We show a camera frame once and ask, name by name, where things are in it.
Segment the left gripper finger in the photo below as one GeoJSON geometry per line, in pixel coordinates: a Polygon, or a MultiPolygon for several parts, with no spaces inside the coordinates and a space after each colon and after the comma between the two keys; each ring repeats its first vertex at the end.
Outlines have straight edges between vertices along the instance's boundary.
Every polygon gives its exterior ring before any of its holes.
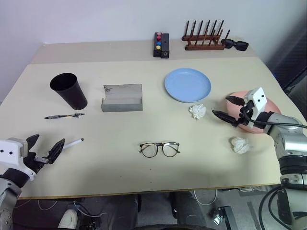
{"type": "Polygon", "coordinates": [[[36,144],[39,138],[39,134],[32,135],[26,139],[27,142],[27,151],[29,152],[31,148],[36,144]]]}
{"type": "Polygon", "coordinates": [[[65,144],[65,139],[61,139],[60,141],[58,141],[52,148],[51,150],[48,152],[48,164],[53,164],[54,161],[57,159],[57,157],[61,154],[63,147],[65,144]]]}

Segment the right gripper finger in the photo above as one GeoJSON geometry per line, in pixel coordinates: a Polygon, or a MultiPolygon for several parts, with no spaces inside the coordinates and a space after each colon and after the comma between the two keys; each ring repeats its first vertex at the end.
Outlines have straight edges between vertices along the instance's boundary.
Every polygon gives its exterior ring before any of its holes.
{"type": "Polygon", "coordinates": [[[237,127],[239,124],[239,122],[234,117],[230,116],[229,114],[223,111],[212,110],[212,113],[220,120],[225,121],[234,127],[237,127]]]}
{"type": "Polygon", "coordinates": [[[244,99],[236,97],[236,96],[227,96],[226,100],[228,100],[232,104],[235,104],[235,105],[238,105],[238,106],[244,106],[245,105],[244,99]]]}

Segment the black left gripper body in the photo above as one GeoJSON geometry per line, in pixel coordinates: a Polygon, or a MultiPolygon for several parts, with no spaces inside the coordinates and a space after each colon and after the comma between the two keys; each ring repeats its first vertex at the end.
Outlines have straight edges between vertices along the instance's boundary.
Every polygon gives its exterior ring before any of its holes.
{"type": "Polygon", "coordinates": [[[24,158],[24,164],[35,173],[38,173],[45,164],[48,164],[48,159],[39,157],[34,152],[28,152],[24,158]]]}

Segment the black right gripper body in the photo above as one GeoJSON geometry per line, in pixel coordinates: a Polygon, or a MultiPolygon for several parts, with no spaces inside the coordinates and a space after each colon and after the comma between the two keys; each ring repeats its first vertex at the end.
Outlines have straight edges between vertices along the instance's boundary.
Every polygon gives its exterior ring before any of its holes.
{"type": "Polygon", "coordinates": [[[238,105],[241,106],[241,108],[237,122],[247,126],[253,116],[254,103],[252,100],[249,100],[247,103],[245,103],[244,100],[240,100],[238,105]]]}

